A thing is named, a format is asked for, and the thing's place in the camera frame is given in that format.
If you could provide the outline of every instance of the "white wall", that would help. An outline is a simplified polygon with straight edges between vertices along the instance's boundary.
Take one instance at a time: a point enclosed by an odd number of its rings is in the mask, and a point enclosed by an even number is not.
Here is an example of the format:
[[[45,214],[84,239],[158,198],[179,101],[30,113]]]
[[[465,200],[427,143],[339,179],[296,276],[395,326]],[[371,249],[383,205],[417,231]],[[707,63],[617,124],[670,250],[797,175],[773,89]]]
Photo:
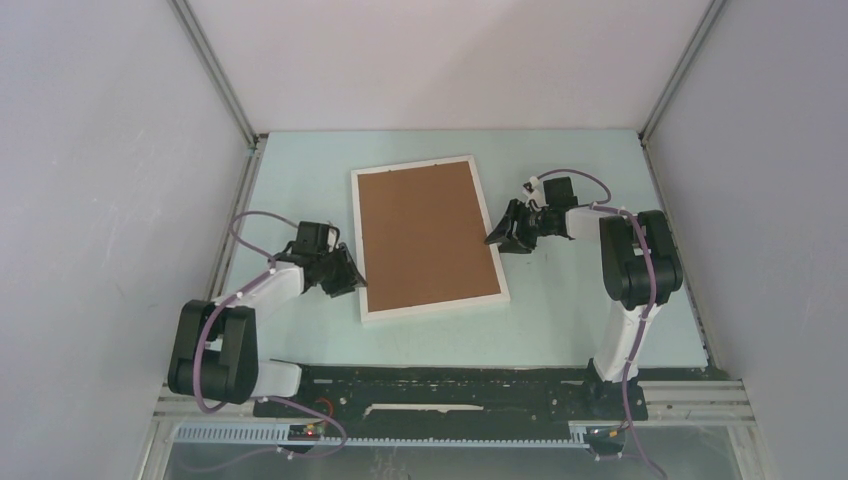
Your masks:
[[[652,141],[720,358],[783,478],[845,478],[848,3],[730,2]]]
[[[632,128],[709,0],[200,0],[257,131]]]
[[[245,146],[164,0],[0,4],[0,478],[131,478]]]

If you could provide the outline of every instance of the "light blue table surface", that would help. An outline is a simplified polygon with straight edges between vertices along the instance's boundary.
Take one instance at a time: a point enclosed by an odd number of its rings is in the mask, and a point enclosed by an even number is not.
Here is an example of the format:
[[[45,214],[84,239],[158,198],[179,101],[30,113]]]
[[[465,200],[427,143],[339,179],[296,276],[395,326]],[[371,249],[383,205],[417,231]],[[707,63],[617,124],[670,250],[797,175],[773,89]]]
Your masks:
[[[509,200],[521,196],[522,183],[558,167],[600,177],[612,189],[615,206],[631,211],[659,206],[633,131],[489,130],[273,133],[249,208],[296,221],[331,221],[355,252],[351,170],[464,154],[476,158],[493,225]],[[602,198],[588,180],[572,181],[581,202]],[[264,217],[248,219],[243,229],[249,241],[274,252],[294,233]],[[543,238],[534,253],[501,259],[512,296],[506,306],[363,326],[357,294],[331,299],[314,288],[259,325],[260,358],[378,366],[585,366],[601,340],[610,307],[600,247]],[[240,247],[227,290],[256,276],[263,263]],[[654,321],[640,365],[706,365],[684,290]]]

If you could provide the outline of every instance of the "metal corner post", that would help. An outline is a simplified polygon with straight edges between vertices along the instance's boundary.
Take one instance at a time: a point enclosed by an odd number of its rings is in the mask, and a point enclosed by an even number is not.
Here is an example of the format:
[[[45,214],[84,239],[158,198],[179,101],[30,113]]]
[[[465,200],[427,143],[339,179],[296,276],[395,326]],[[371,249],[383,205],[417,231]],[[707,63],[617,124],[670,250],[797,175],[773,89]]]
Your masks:
[[[677,246],[678,253],[680,254],[681,260],[683,261],[683,278],[684,278],[684,290],[686,296],[689,298],[689,303],[692,306],[692,314],[695,316],[695,321],[698,323],[698,333],[701,336],[701,343],[704,346],[704,352],[707,355],[707,361],[710,365],[722,368],[724,365],[722,363],[720,354],[718,349],[715,348],[716,345],[716,334],[713,331],[712,327],[709,325],[709,322],[704,322],[703,315],[701,312],[700,302],[698,301],[698,297],[695,295],[695,291],[692,288],[692,280],[689,276],[689,271],[686,270],[686,251],[685,249],[681,249],[680,242],[677,241],[677,233],[675,232],[675,225],[677,224],[675,219],[674,208],[666,202],[666,198],[668,195],[665,192],[665,188],[663,188],[663,183],[661,179],[658,177],[656,169],[654,168],[653,157],[651,154],[651,144],[648,142],[642,143],[642,155],[645,157],[645,164],[648,167],[648,173],[651,176],[651,183],[654,185],[654,193],[656,194],[657,199],[660,202],[660,208],[665,212],[668,217],[669,227],[671,228],[671,236],[674,239],[674,243]]]
[[[227,79],[227,75],[224,73],[224,69],[221,67],[218,57],[215,56],[212,46],[209,45],[209,40],[203,33],[203,29],[200,27],[200,23],[198,22],[191,5],[189,5],[188,0],[168,0],[168,2],[171,4],[174,14],[177,16],[177,20],[179,20],[180,24],[182,24],[186,35],[191,41],[191,44],[200,59],[200,63],[203,64],[203,68],[206,70],[206,73],[209,74],[212,84],[215,85],[215,90],[217,90],[218,94],[221,95],[221,99],[227,106],[230,116],[233,117],[239,131],[241,131],[245,142],[247,142],[249,147],[254,147],[256,145],[256,131],[254,131],[253,127],[250,125],[250,121],[248,121],[247,115],[244,113],[244,108],[242,108],[241,103],[233,90],[233,86]]]
[[[674,71],[668,79],[662,94],[660,94],[660,98],[657,99],[657,103],[654,104],[654,108],[651,109],[651,113],[648,115],[645,125],[639,132],[639,138],[642,139],[643,145],[648,143],[651,136],[654,134],[654,131],[657,129],[657,125],[659,125],[663,114],[665,114],[666,108],[668,108],[669,103],[671,103],[671,100],[677,93],[677,89],[686,78],[686,74],[692,67],[692,63],[698,56],[698,52],[701,51],[701,48],[704,46],[704,43],[715,26],[716,21],[718,21],[724,11],[724,7],[727,6],[729,1],[730,0],[712,0],[710,5],[707,7],[707,10],[704,12],[704,16],[701,17],[701,22],[698,24],[698,28],[696,28],[695,33],[692,34],[692,38],[683,50],[683,55],[680,56],[680,60],[674,67]]]

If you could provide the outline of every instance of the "purple cable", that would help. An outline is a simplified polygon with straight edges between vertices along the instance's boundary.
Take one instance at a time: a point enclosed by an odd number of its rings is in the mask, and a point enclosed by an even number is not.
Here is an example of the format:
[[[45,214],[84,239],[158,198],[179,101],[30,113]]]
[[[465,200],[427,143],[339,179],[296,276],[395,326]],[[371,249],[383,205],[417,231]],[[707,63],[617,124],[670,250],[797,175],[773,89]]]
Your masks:
[[[285,223],[286,225],[290,225],[294,228],[297,228],[297,224],[292,222],[288,218],[283,217],[281,215],[277,215],[276,213],[264,212],[262,210],[248,210],[248,211],[245,211],[245,212],[241,212],[238,215],[236,215],[235,217],[233,217],[233,219],[230,221],[230,227],[229,227],[230,235],[232,235],[233,238],[235,238],[238,243],[240,243],[240,244],[244,245],[245,247],[253,250],[254,252],[264,256],[267,259],[273,258],[274,255],[269,253],[269,252],[266,252],[262,248],[257,247],[256,245],[254,245],[254,244],[248,242],[247,240],[241,238],[241,236],[236,232],[236,223],[238,223],[238,221],[241,220],[242,218],[248,217],[250,215],[261,215],[263,217],[276,218],[277,220]]]
[[[657,477],[667,480],[668,475],[665,471],[660,468],[659,465],[654,463],[653,460],[648,457],[648,454],[645,453],[645,449],[642,447],[642,442],[639,441],[639,435],[636,433],[636,426],[633,425],[633,413],[630,411],[630,402],[627,401],[627,375],[630,373],[630,366],[636,360],[636,354],[639,352],[639,346],[642,344],[642,337],[645,336],[645,328],[647,328],[648,325],[648,314],[651,313],[651,310],[657,303],[657,277],[654,272],[654,262],[651,260],[648,242],[645,240],[645,234],[642,232],[642,227],[639,225],[639,221],[636,220],[636,217],[632,213],[620,208],[603,207],[595,204],[593,204],[591,208],[599,212],[607,212],[613,215],[624,215],[627,217],[627,219],[630,220],[631,225],[633,225],[633,231],[636,233],[636,238],[639,240],[639,247],[642,248],[642,252],[644,252],[645,265],[648,269],[648,280],[651,283],[651,294],[648,298],[648,305],[645,306],[645,309],[639,316],[641,320],[639,321],[639,328],[636,330],[636,339],[633,340],[633,347],[630,349],[630,354],[627,356],[627,362],[624,364],[624,369],[621,372],[621,395],[624,399],[624,414],[627,417],[627,424],[630,427],[630,433],[633,435],[633,443],[636,444],[639,456],[642,458],[645,465],[654,472]]]
[[[543,178],[545,178],[549,175],[553,175],[555,173],[573,173],[575,175],[580,175],[581,177],[586,177],[589,180],[600,185],[601,188],[604,189],[604,192],[607,194],[607,198],[605,198],[603,200],[599,200],[597,202],[594,202],[594,205],[604,205],[604,204],[609,203],[610,200],[612,200],[612,192],[610,191],[609,187],[607,187],[604,182],[602,182],[599,178],[595,177],[594,175],[590,175],[586,172],[581,172],[580,170],[574,170],[574,169],[571,169],[571,168],[555,168],[553,170],[547,171],[547,172],[537,176],[536,178],[541,180],[541,179],[543,179]],[[592,204],[584,203],[583,205],[578,205],[578,207],[587,207],[589,205],[592,205]]]
[[[257,247],[256,245],[253,245],[247,240],[244,240],[239,236],[238,233],[236,233],[236,223],[242,218],[250,215],[262,215],[265,217],[276,218],[277,220],[280,220],[281,222],[287,225],[291,225],[294,228],[297,228],[297,224],[281,215],[277,215],[276,213],[264,212],[261,210],[248,210],[245,212],[241,212],[240,214],[233,217],[232,220],[230,220],[230,235],[232,235],[237,242],[253,250],[254,252],[259,253],[260,255],[263,255],[268,260],[271,260],[274,257],[272,254]],[[192,365],[191,373],[191,384],[192,391],[194,392],[194,400],[195,402],[197,402],[197,406],[200,407],[200,411],[202,411],[203,413],[215,413],[221,408],[223,408],[224,405],[226,405],[226,402],[221,402],[218,405],[215,405],[214,407],[207,406],[206,402],[203,401],[203,394],[200,391],[200,366],[202,363],[203,350],[206,347],[206,340],[209,338],[209,332],[212,330],[212,325],[215,323],[215,320],[217,320],[218,317],[221,315],[221,312],[223,312],[224,309],[227,308],[231,303],[236,301],[236,299],[238,299],[240,295],[250,293],[251,290],[256,288],[257,285],[262,283],[262,281],[264,281],[269,276],[271,276],[271,272],[270,270],[266,270],[262,272],[258,277],[248,282],[247,285],[241,287],[236,293],[225,298],[220,304],[218,304],[218,306],[215,307],[214,310],[212,310],[212,313],[209,314],[209,318],[206,319],[206,323],[203,324],[203,330],[200,332],[200,338],[198,339],[197,347],[194,350],[194,364]]]
[[[248,241],[244,240],[235,231],[236,222],[238,222],[242,218],[249,216],[249,215],[263,215],[263,216],[266,216],[266,217],[276,218],[277,220],[280,220],[280,221],[282,221],[282,222],[284,222],[288,225],[291,225],[294,228],[297,228],[297,224],[295,224],[291,220],[288,220],[285,217],[282,217],[282,216],[277,215],[275,213],[264,212],[264,211],[259,211],[259,210],[249,210],[249,211],[246,211],[246,212],[242,212],[242,213],[236,215],[232,219],[232,221],[230,221],[229,231],[230,231],[230,234],[233,235],[233,237],[236,239],[236,241],[239,242],[240,244],[244,245],[245,247],[259,253],[260,255],[264,255],[269,260],[273,258],[273,255],[271,255],[270,253],[266,252],[265,250],[257,247],[256,245],[253,245],[253,244],[249,243]],[[259,285],[260,283],[265,281],[271,275],[272,275],[272,271],[270,269],[266,270],[266,271],[262,272],[259,276],[254,278],[253,280],[249,281],[246,285],[244,285],[243,287],[238,289],[238,291],[236,293],[225,298],[220,304],[218,304],[215,307],[214,310],[212,310],[212,313],[209,314],[209,318],[206,319],[206,323],[203,325],[203,329],[201,330],[200,337],[198,338],[198,341],[197,341],[197,348],[194,351],[194,363],[192,365],[191,383],[192,383],[192,392],[194,394],[194,400],[195,400],[195,402],[197,402],[197,406],[200,408],[200,410],[204,413],[215,413],[218,410],[220,410],[221,408],[223,408],[224,405],[227,404],[227,402],[220,402],[220,403],[218,403],[218,405],[215,405],[214,407],[207,406],[206,402],[203,400],[203,392],[201,391],[201,386],[200,386],[200,370],[201,370],[201,366],[202,366],[203,352],[206,348],[206,340],[209,338],[209,332],[212,330],[212,325],[215,324],[215,320],[218,319],[218,317],[221,315],[221,312],[223,312],[225,308],[227,308],[230,304],[235,302],[236,299],[240,298],[244,294],[250,293],[250,291],[252,291],[254,288],[256,288],[257,285]],[[339,433],[342,436],[341,443],[339,445],[335,446],[333,449],[327,451],[327,452],[323,452],[323,453],[320,453],[320,454],[312,454],[312,455],[296,453],[296,452],[288,452],[289,455],[298,456],[298,457],[302,457],[302,458],[326,457],[328,455],[332,455],[332,454],[338,452],[339,450],[342,449],[342,447],[344,447],[347,444],[348,437],[347,437],[347,432],[345,431],[344,427],[342,427],[342,425],[339,422],[337,422],[336,420],[334,420],[330,416],[324,415],[321,412],[313,410],[309,407],[305,407],[305,406],[303,406],[303,405],[301,405],[297,402],[293,402],[293,401],[288,400],[286,398],[267,397],[267,399],[274,401],[274,402],[282,403],[282,404],[287,405],[291,408],[294,408],[294,409],[300,410],[304,413],[308,413],[310,415],[314,415],[318,418],[321,418],[322,420],[324,420],[324,421],[330,423],[331,425],[333,425],[334,427],[336,427],[338,429]],[[216,465],[214,467],[193,468],[193,467],[187,467],[187,466],[183,465],[183,468],[190,471],[190,472],[194,472],[194,473],[212,472],[212,471],[215,471],[215,470],[220,470],[222,468],[226,468],[230,465],[238,463],[238,462],[240,462],[240,461],[242,461],[246,458],[252,457],[254,455],[259,455],[261,453],[266,453],[266,452],[276,452],[276,451],[278,451],[278,447],[260,448],[260,449],[248,452],[244,455],[238,456],[238,457],[236,457],[232,460],[229,460],[229,461],[227,461],[227,462],[225,462],[221,465]]]
[[[266,397],[256,397],[256,398],[254,398],[254,400],[262,401],[262,400],[265,400],[265,398]],[[249,451],[245,454],[239,455],[238,457],[232,458],[230,460],[227,460],[224,463],[221,463],[221,464],[218,464],[218,465],[215,465],[215,466],[212,466],[212,467],[192,467],[192,466],[189,466],[189,465],[185,465],[183,463],[180,463],[180,467],[183,470],[186,470],[186,471],[191,472],[191,473],[209,473],[209,472],[215,472],[215,471],[218,471],[218,470],[223,470],[224,468],[227,468],[231,465],[235,465],[236,463],[239,463],[242,460],[248,459],[248,458],[253,457],[255,455],[260,455],[260,454],[263,454],[263,453],[273,453],[273,452],[280,452],[280,453],[286,452],[288,455],[290,455],[292,457],[300,457],[300,458],[322,458],[322,457],[327,457],[327,456],[330,456],[330,455],[338,452],[339,450],[344,448],[344,446],[347,444],[347,440],[348,440],[347,431],[345,431],[344,427],[342,427],[342,425],[338,421],[336,421],[335,419],[333,419],[329,415],[325,415],[325,414],[323,414],[323,413],[321,413],[317,410],[313,410],[309,407],[305,407],[305,406],[303,406],[303,405],[301,405],[297,402],[293,402],[293,401],[291,401],[287,398],[267,397],[267,399],[269,401],[272,401],[272,402],[282,403],[283,405],[286,405],[288,407],[300,410],[301,412],[312,415],[314,417],[318,417],[321,420],[324,420],[325,422],[333,425],[334,427],[336,427],[336,429],[339,431],[339,433],[342,436],[341,443],[334,446],[332,449],[327,450],[326,452],[321,452],[321,453],[297,453],[297,452],[292,452],[290,450],[286,450],[283,447],[257,448],[256,450],[251,450],[251,451]]]
[[[215,310],[212,310],[212,313],[209,314],[209,318],[206,319],[206,323],[203,324],[203,330],[200,331],[200,338],[198,338],[197,347],[194,350],[194,364],[192,365],[191,370],[191,388],[194,393],[194,401],[197,402],[197,406],[200,407],[200,411],[203,413],[215,413],[227,404],[226,402],[221,402],[214,407],[209,407],[206,405],[206,402],[203,401],[203,392],[200,391],[200,367],[203,361],[203,351],[206,349],[206,340],[209,338],[209,332],[212,330],[212,325],[227,306],[236,301],[236,299],[238,299],[241,295],[249,293],[270,276],[271,271],[265,270],[259,274],[258,277],[247,282],[247,284],[238,289],[236,293],[228,296],[219,303],[218,306],[215,307]]]

